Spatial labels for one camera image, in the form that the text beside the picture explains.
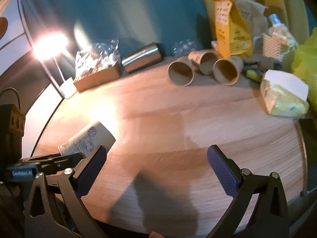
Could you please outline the grey knit glove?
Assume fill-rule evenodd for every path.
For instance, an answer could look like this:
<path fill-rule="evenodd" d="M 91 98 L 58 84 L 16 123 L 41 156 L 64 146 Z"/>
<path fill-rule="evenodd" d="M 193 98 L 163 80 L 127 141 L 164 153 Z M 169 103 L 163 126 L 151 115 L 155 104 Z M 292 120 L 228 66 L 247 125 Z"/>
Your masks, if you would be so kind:
<path fill-rule="evenodd" d="M 265 57 L 260 54 L 255 54 L 251 57 L 243 59 L 244 70 L 282 70 L 282 64 L 274 58 Z"/>

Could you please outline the stainless steel tumbler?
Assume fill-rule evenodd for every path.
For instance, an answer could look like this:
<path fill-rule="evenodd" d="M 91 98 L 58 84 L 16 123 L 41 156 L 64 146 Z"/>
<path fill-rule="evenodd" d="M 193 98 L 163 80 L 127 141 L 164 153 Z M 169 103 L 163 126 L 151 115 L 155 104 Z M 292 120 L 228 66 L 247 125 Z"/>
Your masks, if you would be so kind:
<path fill-rule="evenodd" d="M 152 66 L 163 60 L 163 56 L 156 43 L 144 46 L 134 54 L 122 60 L 122 66 L 128 73 Z"/>

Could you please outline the patterned paper cup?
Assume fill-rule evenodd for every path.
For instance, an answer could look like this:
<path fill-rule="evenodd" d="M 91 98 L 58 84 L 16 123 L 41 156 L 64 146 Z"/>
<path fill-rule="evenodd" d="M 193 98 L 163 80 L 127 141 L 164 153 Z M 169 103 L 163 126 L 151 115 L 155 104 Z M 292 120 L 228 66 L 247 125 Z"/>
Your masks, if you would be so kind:
<path fill-rule="evenodd" d="M 110 149 L 116 139 L 99 121 L 85 126 L 73 137 L 58 147 L 61 155 L 82 154 L 88 157 L 98 146 Z"/>

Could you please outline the plain brown paper cup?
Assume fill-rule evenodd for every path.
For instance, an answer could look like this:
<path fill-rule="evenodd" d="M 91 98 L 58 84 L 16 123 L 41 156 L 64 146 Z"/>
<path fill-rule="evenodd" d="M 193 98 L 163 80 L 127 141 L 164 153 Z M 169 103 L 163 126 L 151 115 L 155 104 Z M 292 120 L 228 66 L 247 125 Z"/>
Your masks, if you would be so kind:
<path fill-rule="evenodd" d="M 192 83 L 195 73 L 192 62 L 187 57 L 181 57 L 168 66 L 169 80 L 178 86 L 188 86 Z"/>

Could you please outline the crinkled plastic snack bag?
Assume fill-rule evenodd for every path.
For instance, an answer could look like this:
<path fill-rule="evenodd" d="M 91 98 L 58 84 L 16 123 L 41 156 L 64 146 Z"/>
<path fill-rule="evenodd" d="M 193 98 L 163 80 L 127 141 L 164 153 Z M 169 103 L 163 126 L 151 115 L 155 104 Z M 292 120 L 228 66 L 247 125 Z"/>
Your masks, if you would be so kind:
<path fill-rule="evenodd" d="M 109 39 L 78 51 L 75 56 L 75 80 L 121 64 L 119 40 Z"/>

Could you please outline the printed paper cup lying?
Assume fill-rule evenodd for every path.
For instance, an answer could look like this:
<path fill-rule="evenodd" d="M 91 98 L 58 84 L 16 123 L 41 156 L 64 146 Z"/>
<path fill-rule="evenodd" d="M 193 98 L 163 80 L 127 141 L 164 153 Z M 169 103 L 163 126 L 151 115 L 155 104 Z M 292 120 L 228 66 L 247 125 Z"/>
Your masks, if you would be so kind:
<path fill-rule="evenodd" d="M 218 55 L 214 50 L 193 51 L 187 57 L 204 75 L 211 75 Z"/>

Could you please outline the white perforated basket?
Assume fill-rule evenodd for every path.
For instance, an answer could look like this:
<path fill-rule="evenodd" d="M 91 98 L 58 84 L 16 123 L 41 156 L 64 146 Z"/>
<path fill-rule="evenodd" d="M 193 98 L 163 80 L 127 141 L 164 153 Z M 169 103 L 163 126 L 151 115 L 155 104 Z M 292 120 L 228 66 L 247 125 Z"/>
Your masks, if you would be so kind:
<path fill-rule="evenodd" d="M 287 39 L 282 38 L 280 35 L 268 35 L 263 33 L 263 49 L 262 55 L 268 58 L 273 58 L 282 62 L 284 56 L 289 51 Z"/>

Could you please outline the white desk lamp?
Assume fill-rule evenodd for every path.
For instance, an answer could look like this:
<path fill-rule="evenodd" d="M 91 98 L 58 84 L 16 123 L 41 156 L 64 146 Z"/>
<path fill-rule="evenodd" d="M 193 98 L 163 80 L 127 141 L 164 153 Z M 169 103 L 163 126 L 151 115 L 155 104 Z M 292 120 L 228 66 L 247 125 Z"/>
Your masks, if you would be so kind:
<path fill-rule="evenodd" d="M 74 86 L 74 57 L 69 53 L 68 45 L 67 36 L 58 31 L 45 33 L 33 45 L 33 55 L 64 99 L 70 99 L 77 92 Z"/>

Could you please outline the tissue pack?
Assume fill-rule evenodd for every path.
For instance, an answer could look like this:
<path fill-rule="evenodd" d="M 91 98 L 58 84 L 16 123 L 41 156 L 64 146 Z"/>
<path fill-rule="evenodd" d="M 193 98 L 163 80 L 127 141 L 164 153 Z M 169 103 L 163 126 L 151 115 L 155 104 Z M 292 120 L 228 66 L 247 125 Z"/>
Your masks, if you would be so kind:
<path fill-rule="evenodd" d="M 302 118 L 309 109 L 309 87 L 291 73 L 268 70 L 262 78 L 260 92 L 269 115 Z"/>

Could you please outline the clear plastic bottle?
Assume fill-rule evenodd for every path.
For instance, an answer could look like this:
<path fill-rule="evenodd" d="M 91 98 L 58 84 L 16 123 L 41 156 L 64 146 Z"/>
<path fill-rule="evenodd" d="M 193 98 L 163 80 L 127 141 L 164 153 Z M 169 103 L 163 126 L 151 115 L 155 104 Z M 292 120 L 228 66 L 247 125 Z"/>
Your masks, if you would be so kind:
<path fill-rule="evenodd" d="M 194 41 L 187 39 L 184 41 L 176 42 L 171 47 L 171 52 L 173 56 L 184 56 L 189 53 L 196 51 L 197 45 Z"/>

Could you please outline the cardboard box of snacks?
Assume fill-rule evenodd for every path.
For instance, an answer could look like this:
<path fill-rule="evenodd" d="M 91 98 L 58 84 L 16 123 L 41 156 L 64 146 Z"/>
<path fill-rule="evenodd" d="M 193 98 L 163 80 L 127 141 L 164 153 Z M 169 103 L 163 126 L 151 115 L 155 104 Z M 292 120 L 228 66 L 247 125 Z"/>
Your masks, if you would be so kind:
<path fill-rule="evenodd" d="M 102 69 L 98 72 L 92 73 L 83 79 L 74 81 L 74 86 L 78 92 L 83 92 L 85 90 L 96 88 L 102 84 L 112 82 L 121 77 L 123 72 L 121 64 L 118 62 L 110 68 Z"/>

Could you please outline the yellow paper delivery bag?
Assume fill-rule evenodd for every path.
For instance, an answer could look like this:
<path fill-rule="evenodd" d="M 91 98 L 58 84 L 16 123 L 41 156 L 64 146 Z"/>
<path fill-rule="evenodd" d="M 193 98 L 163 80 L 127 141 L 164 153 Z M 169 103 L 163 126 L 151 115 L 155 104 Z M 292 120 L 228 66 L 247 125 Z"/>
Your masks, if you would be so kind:
<path fill-rule="evenodd" d="M 224 58 L 253 54 L 251 35 L 233 0 L 212 0 L 218 51 Z"/>

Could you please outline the brown paper cup right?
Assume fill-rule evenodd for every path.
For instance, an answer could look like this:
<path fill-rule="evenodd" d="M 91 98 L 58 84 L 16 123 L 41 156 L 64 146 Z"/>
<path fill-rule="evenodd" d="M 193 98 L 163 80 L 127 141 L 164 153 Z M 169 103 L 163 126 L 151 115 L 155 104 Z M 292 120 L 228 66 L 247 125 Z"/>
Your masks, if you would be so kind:
<path fill-rule="evenodd" d="M 213 65 L 213 76 L 220 84 L 234 85 L 240 77 L 243 66 L 243 60 L 240 57 L 221 58 Z"/>

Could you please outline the beige paper bag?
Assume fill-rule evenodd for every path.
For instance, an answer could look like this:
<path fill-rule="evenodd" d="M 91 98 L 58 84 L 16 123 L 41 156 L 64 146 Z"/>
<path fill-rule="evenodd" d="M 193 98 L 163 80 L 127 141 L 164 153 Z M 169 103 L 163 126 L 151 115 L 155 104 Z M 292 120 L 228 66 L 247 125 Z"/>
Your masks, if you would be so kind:
<path fill-rule="evenodd" d="M 236 5 L 253 39 L 268 31 L 268 20 L 264 16 L 267 6 L 251 0 L 236 0 Z"/>

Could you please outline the teal curtain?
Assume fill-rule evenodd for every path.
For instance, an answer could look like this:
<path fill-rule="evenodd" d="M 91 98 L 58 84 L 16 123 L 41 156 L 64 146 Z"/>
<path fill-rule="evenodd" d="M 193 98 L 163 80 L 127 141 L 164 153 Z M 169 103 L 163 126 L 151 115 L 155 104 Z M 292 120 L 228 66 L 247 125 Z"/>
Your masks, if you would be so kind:
<path fill-rule="evenodd" d="M 190 40 L 207 48 L 211 30 L 203 0 L 21 0 L 31 37 L 62 32 L 75 54 L 86 45 L 115 39 L 122 57 L 152 42 L 165 55 Z"/>

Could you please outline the yellow plastic bag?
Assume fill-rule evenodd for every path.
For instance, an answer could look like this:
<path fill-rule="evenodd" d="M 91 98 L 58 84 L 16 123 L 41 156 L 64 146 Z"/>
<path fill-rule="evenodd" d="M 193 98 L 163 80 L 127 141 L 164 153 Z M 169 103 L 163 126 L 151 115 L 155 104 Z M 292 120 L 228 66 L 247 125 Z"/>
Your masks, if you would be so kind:
<path fill-rule="evenodd" d="M 317 107 L 317 28 L 303 45 L 296 48 L 291 73 L 302 79 L 309 87 L 308 100 L 316 111 Z"/>

